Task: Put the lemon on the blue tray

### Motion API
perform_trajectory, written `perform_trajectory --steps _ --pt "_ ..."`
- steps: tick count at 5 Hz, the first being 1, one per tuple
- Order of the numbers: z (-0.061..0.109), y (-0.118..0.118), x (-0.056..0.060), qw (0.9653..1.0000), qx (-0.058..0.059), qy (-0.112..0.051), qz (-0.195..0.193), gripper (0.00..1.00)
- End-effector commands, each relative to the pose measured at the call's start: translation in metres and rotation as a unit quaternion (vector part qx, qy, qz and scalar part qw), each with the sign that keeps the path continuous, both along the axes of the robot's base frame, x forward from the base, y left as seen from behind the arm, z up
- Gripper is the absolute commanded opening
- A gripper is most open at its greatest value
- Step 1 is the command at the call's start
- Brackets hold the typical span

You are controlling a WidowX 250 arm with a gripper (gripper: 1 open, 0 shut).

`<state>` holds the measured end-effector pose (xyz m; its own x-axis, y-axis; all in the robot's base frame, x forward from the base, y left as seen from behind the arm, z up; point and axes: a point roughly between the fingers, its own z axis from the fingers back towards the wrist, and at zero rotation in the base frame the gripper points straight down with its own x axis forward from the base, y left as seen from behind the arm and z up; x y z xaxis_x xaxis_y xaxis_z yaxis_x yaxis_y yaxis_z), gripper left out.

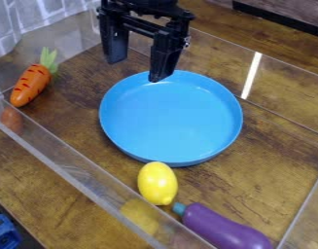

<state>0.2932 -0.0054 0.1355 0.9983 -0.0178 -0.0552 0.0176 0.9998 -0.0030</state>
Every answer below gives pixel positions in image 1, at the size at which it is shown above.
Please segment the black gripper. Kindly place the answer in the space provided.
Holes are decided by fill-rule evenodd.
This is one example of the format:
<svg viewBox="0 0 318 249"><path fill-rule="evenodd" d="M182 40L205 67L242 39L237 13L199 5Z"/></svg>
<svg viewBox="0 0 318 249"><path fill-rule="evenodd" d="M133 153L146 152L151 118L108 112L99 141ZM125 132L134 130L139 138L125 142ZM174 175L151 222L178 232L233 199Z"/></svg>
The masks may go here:
<svg viewBox="0 0 318 249"><path fill-rule="evenodd" d="M178 6L178 0L102 0L98 15L107 62L115 64L127 58L129 31L155 36L149 80L157 83L169 77L183 50L181 39L174 35L189 35L194 14ZM143 20L142 16L167 18L169 23L159 26Z"/></svg>

